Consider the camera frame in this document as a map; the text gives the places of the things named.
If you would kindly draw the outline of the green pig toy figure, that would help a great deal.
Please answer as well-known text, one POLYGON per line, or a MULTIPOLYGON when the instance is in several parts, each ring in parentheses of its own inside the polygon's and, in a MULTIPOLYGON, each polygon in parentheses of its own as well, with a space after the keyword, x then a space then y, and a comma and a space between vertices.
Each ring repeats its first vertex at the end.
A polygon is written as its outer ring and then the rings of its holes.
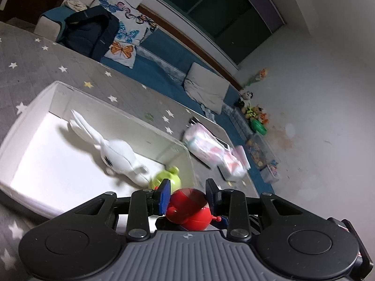
POLYGON ((150 189, 157 189, 161 182, 164 180, 170 180, 171 193, 181 188, 181 180, 179 178, 179 168, 172 166, 168 169, 164 169, 157 173, 149 184, 150 189))

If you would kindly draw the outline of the red pig toy figure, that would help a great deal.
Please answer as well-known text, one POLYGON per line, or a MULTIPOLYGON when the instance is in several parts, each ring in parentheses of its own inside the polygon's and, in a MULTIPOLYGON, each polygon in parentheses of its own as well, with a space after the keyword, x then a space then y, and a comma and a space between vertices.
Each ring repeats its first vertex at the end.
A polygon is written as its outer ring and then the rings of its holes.
POLYGON ((167 219, 189 231, 203 231, 211 222, 221 222, 209 208, 206 195, 197 189, 182 188, 171 196, 165 213, 167 219))

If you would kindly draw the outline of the white plush rabbit toy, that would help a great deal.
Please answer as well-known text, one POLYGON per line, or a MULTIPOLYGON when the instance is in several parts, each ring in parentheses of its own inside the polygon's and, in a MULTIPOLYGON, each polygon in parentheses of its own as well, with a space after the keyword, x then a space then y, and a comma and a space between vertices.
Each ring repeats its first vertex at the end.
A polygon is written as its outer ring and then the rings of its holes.
POLYGON ((126 141, 106 140, 80 113, 71 110, 71 114, 71 129, 100 152, 108 175, 122 174, 144 189, 149 186, 149 169, 139 162, 134 150, 126 141))

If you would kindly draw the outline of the pink white tissue pack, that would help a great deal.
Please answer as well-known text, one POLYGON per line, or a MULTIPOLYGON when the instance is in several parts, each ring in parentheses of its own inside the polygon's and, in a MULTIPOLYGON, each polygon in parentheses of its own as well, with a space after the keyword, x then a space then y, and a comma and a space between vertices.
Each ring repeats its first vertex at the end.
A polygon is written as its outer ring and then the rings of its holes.
POLYGON ((186 148, 210 168, 224 163, 233 163, 236 158, 202 124, 196 123, 187 128, 182 138, 186 148))

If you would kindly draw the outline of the green toy watering can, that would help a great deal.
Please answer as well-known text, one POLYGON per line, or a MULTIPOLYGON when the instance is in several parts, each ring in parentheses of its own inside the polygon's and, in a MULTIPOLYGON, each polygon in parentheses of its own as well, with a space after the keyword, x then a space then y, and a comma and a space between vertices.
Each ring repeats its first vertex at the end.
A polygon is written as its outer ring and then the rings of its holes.
POLYGON ((266 135, 267 129, 257 119, 251 119, 250 125, 254 132, 259 133, 263 136, 266 135))

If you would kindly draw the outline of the panda plush toy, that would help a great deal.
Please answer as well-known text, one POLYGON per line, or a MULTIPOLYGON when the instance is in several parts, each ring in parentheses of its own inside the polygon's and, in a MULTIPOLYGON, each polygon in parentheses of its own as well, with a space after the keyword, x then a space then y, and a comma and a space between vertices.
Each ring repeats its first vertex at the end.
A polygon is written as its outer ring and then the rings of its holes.
POLYGON ((245 91, 240 94, 240 97, 237 99, 237 101, 234 103, 235 107, 238 108, 247 108, 251 106, 251 99, 253 98, 253 92, 251 91, 245 91))

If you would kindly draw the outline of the white cardboard storage box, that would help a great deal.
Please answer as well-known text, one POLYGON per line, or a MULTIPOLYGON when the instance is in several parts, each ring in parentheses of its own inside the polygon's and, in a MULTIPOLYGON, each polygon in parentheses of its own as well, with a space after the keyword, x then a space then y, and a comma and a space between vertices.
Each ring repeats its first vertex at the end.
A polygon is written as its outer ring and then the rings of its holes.
POLYGON ((121 139, 150 175, 178 167, 184 187, 195 184, 187 148, 175 138, 62 82, 45 88, 18 116, 1 144, 1 190, 40 216, 53 218, 104 192, 129 196, 125 176, 109 176, 99 151, 70 127, 80 113, 106 139, 121 139))

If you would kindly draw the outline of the grey cushion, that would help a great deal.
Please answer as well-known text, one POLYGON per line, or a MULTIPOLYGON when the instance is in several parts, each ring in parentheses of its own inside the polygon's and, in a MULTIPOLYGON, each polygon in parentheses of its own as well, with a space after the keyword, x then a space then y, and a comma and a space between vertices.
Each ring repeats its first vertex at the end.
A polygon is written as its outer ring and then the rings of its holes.
POLYGON ((194 62, 184 79, 183 87, 191 99, 219 115, 229 85, 221 76, 194 62))

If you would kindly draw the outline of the orange flower toy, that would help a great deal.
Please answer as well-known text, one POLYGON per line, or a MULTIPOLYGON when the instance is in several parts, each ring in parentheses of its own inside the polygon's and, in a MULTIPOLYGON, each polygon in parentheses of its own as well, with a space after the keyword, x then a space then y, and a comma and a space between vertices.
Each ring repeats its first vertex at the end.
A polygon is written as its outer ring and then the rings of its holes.
POLYGON ((252 75, 244 84, 244 86, 250 86, 251 84, 262 81, 263 79, 267 77, 267 75, 268 75, 268 69, 264 68, 258 71, 256 74, 252 75))

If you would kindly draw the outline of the blue sofa bed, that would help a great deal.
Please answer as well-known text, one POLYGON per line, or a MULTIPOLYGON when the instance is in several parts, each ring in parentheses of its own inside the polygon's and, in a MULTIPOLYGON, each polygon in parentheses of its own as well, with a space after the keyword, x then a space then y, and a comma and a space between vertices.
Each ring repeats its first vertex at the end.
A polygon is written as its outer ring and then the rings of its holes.
MULTIPOLYGON (((65 19, 73 13, 73 10, 65 6, 48 10, 39 18, 34 33, 50 40, 58 39, 65 27, 65 19)), ((214 72, 211 67, 161 29, 156 29, 140 46, 136 46, 135 50, 132 69, 108 57, 103 57, 100 63, 204 115, 200 104, 188 97, 183 84, 193 63, 214 72)), ((223 99, 222 112, 215 114, 214 120, 226 131, 234 145, 245 146, 245 141, 255 132, 250 129, 251 125, 245 116, 240 116, 239 107, 236 105, 239 98, 239 92, 230 84, 223 99)), ((255 167, 260 167, 251 158, 248 150, 246 154, 251 165, 249 174, 257 192, 274 192, 271 183, 266 182, 261 171, 255 170, 255 167)))

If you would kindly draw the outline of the butterfly print pillow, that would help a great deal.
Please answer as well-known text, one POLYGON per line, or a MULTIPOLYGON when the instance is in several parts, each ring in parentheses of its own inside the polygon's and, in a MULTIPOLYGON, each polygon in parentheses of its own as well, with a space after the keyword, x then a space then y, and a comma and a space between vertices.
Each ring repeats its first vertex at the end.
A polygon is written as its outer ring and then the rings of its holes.
POLYGON ((93 0, 90 8, 101 6, 119 20, 119 29, 104 55, 125 67, 134 67, 138 47, 157 28, 156 22, 133 8, 126 0, 93 0))

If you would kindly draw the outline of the dark blue backpack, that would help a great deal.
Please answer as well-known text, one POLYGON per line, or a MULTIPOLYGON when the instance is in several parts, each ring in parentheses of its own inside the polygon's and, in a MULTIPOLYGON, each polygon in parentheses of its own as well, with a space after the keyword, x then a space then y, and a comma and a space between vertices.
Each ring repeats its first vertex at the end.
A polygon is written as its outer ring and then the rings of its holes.
POLYGON ((117 17, 95 6, 66 18, 58 43, 99 62, 109 51, 119 27, 117 17))

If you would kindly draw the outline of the grey star pattern mat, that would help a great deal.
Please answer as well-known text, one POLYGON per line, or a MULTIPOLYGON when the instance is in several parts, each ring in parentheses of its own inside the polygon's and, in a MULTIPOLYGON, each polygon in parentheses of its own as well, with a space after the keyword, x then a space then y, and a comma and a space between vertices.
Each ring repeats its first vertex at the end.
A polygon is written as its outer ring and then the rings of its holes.
MULTIPOLYGON (((18 116, 47 87, 62 82, 126 112, 180 142, 192 110, 126 75, 30 32, 1 24, 1 144, 18 116)), ((219 171, 191 157, 195 184, 207 178, 219 185, 219 171)), ((32 221, 47 219, 1 190, 1 203, 32 221)))

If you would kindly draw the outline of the dark window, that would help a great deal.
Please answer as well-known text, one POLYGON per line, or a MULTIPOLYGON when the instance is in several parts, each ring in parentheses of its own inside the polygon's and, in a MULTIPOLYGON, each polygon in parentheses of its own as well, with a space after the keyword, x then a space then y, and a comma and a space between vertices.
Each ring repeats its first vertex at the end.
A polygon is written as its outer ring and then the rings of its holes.
POLYGON ((162 0, 236 65, 284 25, 271 0, 162 0))

